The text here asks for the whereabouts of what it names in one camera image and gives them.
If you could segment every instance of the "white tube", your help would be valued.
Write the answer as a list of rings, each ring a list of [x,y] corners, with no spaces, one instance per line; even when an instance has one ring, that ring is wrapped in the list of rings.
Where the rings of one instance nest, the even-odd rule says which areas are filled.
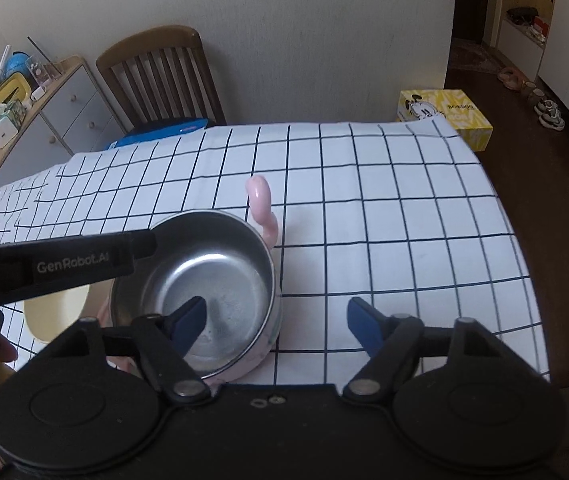
[[[0,78],[2,77],[2,74],[4,73],[4,67],[7,64],[8,53],[10,50],[11,50],[11,45],[7,45],[5,47],[4,52],[2,53],[2,57],[0,58]]]

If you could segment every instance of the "blue globe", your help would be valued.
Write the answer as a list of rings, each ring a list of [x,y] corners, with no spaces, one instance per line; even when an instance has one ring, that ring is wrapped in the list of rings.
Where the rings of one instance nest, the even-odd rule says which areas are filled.
[[[29,56],[24,52],[14,52],[13,56],[9,57],[7,60],[4,79],[15,72],[20,72],[24,77],[30,78],[31,73],[29,72],[29,68],[26,66],[27,59],[29,59]]]

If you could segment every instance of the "white grid tablecloth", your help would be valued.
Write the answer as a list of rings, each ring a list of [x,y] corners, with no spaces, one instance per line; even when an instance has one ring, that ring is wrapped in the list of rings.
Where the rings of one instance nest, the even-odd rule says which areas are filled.
[[[194,208],[252,222],[252,173],[269,182],[280,224],[272,254],[284,320],[276,348],[242,382],[341,388],[367,361],[346,324],[351,296],[431,326],[475,317],[548,373],[518,241],[474,153],[442,118],[217,126],[74,155],[0,189],[0,243],[146,228]],[[21,302],[2,309],[17,369],[42,343]]]

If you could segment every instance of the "wooden chair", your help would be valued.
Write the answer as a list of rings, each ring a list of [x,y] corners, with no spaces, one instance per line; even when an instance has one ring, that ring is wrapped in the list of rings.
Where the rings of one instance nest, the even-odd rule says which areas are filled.
[[[133,34],[105,50],[96,66],[135,132],[198,117],[226,124],[194,28],[165,25]]]

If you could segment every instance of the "mickey mouse image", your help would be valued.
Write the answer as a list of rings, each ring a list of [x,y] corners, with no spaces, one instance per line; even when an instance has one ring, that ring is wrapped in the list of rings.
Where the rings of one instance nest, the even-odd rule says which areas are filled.
[[[408,99],[405,101],[405,106],[407,107],[410,115],[414,115],[418,119],[444,115],[435,107],[435,105],[432,105],[427,101],[422,101],[421,95],[413,94],[411,97],[413,97],[413,101],[409,101]]]

